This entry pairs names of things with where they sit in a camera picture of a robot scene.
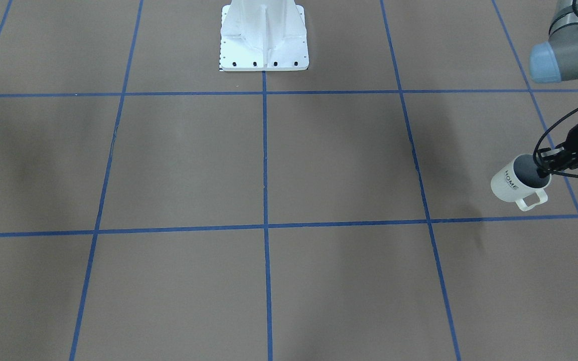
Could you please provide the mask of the white mug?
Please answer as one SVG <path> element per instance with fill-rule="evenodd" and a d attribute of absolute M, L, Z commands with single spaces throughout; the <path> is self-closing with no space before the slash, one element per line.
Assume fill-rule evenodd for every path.
<path fill-rule="evenodd" d="M 496 198 L 530 211 L 548 202 L 546 188 L 551 181 L 551 174 L 539 173 L 531 154 L 520 154 L 494 174 L 489 185 Z"/>

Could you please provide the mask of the white central mounting post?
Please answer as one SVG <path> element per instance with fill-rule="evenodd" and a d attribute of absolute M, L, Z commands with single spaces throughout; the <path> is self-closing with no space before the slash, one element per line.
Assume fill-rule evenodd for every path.
<path fill-rule="evenodd" d="M 305 9 L 294 1 L 232 1 L 222 7 L 219 70 L 287 72 L 309 68 Z"/>

